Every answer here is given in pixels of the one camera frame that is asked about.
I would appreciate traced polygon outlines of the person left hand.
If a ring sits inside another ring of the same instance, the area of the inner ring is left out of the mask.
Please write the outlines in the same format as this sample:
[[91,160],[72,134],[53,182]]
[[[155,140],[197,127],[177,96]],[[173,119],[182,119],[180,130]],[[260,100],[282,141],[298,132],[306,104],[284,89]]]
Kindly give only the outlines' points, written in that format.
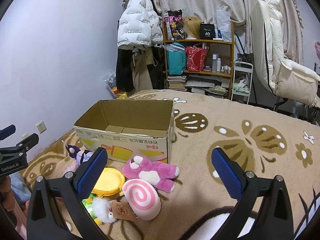
[[13,191],[11,190],[11,180],[9,176],[3,178],[0,191],[4,194],[3,207],[8,212],[12,211],[15,208],[15,198]]

